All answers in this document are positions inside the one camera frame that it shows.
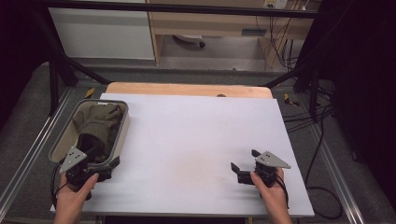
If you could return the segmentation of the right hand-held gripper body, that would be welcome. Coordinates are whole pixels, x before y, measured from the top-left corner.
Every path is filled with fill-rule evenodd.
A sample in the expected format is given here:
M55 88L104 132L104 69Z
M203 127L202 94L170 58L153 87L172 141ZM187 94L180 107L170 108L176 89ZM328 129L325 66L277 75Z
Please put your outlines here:
M263 152L255 159L254 172L262 179L266 187L271 188L277 180L277 169L290 169L291 166L270 151Z

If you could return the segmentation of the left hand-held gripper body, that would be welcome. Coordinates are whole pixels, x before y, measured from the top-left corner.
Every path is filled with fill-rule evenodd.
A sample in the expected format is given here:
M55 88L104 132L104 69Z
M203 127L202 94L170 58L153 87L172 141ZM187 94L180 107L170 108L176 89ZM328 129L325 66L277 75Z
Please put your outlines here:
M88 168L88 155L77 147L71 147L66 153L60 174L65 175L66 184L73 191L79 191L93 175L93 171Z

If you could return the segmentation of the beige storage bin grey rim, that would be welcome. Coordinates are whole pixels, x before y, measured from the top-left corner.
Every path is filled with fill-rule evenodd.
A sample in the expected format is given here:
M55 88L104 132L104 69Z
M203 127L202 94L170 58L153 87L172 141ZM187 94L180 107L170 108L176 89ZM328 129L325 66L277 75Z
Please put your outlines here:
M120 127L118 129L118 133L115 137L114 145L111 149L109 158L119 157L123 141L126 137L128 127L130 124L129 117L129 107L123 101L117 100L102 100L102 99L90 99L83 100L77 104L75 109L73 110L67 124L64 126L62 134L58 137L54 148L49 153L49 159L53 162L58 162L65 158L66 153L70 150L71 147L77 147L78 144L78 131L73 124L72 118L77 114L80 109L87 108L91 105L97 104L116 104L120 106L120 110L122 113L122 119L120 121ZM92 170L92 162L88 163L88 168Z

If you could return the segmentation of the olive green garment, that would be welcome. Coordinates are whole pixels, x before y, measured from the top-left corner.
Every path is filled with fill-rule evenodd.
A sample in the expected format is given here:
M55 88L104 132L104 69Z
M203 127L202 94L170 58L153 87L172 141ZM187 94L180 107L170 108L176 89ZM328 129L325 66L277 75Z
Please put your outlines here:
M115 142L122 113L116 104L97 104L80 109L72 118L78 131L77 148L85 153L98 150L96 160L106 160Z

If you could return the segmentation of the person's right hand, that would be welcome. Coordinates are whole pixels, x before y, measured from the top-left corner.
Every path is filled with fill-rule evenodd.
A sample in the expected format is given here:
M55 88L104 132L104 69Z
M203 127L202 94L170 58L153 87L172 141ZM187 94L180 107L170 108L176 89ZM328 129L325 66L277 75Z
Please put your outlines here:
M286 194L278 183L268 188L262 179L255 173L250 173L251 180L259 190L268 215L272 219L287 217L289 215Z

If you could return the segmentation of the person's left hand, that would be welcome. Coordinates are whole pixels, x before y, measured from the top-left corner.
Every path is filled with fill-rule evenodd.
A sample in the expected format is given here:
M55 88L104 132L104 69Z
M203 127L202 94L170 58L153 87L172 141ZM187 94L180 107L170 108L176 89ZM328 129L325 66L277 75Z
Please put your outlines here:
M80 216L86 198L94 189L98 177L99 174L92 175L79 191L73 191L67 186L65 175L61 175L55 216Z

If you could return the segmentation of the black metal stand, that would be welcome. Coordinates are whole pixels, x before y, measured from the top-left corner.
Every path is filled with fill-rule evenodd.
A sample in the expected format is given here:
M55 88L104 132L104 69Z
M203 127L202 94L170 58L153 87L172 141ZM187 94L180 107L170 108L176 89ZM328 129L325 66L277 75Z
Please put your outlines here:
M61 79L67 87L76 87L78 78L75 70L87 75L100 84L110 84L111 81L95 74L76 60L66 55L62 42L56 34L56 28L50 25L51 18L47 8L31 7L30 13L35 20L37 28L35 31L38 35L43 36L44 49L49 57L49 89L50 89L50 111L53 115L60 104L59 96L59 79Z
M297 78L297 81L293 86L296 93L302 93L305 90L310 90L308 114L314 122L317 122L318 67L316 65L302 63L285 75L263 84L263 86L265 88L272 89L292 77Z

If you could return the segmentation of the wooden table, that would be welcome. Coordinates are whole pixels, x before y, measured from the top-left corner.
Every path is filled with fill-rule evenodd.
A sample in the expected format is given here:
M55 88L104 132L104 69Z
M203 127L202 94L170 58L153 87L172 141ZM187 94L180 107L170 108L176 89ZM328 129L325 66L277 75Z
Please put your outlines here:
M106 93L273 98L268 88L243 85L113 82L107 86Z

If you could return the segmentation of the white cabinet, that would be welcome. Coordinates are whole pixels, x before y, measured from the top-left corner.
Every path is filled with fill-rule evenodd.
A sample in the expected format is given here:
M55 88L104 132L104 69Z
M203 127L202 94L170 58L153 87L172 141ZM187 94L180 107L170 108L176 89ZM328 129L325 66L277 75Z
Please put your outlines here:
M49 12L69 57L154 59L147 12L68 8Z

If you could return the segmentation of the black curtain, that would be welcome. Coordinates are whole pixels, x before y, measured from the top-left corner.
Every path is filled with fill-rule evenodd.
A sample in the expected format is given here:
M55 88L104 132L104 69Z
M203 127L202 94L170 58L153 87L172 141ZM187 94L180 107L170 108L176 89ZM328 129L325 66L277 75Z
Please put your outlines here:
M349 144L396 207L396 0L322 0L300 57L331 80Z
M49 60L30 0L0 0L0 131L39 65Z

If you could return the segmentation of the office chair base with caster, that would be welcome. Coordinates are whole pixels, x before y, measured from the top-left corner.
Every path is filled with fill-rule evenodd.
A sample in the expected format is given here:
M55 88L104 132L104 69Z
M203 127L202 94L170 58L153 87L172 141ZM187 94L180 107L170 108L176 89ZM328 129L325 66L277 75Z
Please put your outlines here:
M175 38L189 43L197 43L201 49L205 47L204 39L200 35L175 35Z

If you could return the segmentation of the light wooden desk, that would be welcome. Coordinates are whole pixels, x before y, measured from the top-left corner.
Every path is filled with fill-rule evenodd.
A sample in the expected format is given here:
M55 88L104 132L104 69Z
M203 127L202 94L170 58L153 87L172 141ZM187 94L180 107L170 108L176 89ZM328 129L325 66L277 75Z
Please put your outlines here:
M284 9L303 10L307 0L288 0ZM264 8L264 0L146 0L149 4L196 5L214 7ZM281 50L289 40L306 39L313 21L311 19L274 18L260 16L235 16L190 13L148 14L154 55L160 56L165 35L245 36L252 31L259 40L266 65L279 65Z

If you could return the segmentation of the white power strip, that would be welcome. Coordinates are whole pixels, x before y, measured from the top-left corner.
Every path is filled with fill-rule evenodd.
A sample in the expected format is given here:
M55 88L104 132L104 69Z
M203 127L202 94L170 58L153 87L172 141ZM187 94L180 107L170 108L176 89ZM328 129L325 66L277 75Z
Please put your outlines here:
M284 9L288 3L288 0L264 0L264 8Z

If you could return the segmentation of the aluminium floor rail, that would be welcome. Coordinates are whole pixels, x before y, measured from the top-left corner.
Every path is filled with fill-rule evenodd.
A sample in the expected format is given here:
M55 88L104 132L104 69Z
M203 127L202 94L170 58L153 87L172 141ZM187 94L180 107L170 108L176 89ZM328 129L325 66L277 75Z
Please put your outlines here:
M21 165L17 169L15 175L11 178L3 194L0 196L0 220L6 216L7 211L17 197L25 179L27 178L30 170L35 164L38 155L40 154L42 148L50 137L50 134L55 124L59 120L59 117L63 113L64 108L69 101L70 95L73 90L73 88L65 89L64 93L61 95L60 100L58 101L58 108L51 116L48 116L48 118L46 119L46 122L38 133L35 141L30 146L27 154L23 158Z
M324 125L319 122L313 123L311 126L311 131L312 134L315 136L315 140L318 144L315 148L313 158L311 159L311 162L308 166L308 171L304 180L305 184L308 183L308 177L310 172L312 171L316 157L320 156L332 181L333 187L336 192L336 198L340 203L340 207L342 208L343 213L348 218L349 223L364 224L364 218L361 214L361 210L359 209L352 195L352 192L341 172L341 169L337 164L334 156L332 155L330 148L324 138Z

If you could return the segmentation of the black metal frame crossbar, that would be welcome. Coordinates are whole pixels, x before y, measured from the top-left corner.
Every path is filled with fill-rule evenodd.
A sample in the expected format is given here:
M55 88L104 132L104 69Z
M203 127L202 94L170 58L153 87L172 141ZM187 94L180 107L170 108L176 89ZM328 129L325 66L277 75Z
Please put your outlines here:
M98 1L80 1L80 0L32 0L32 1L34 4L38 6L52 7L52 8L213 14L213 15L235 15L235 16L261 16L261 17L293 18L293 19L316 19L321 17L321 14L317 11L301 11L301 10L289 10L289 9L263 9L263 8L259 9L259 8L249 8L249 7L214 7L214 6L196 6L196 5L98 2Z

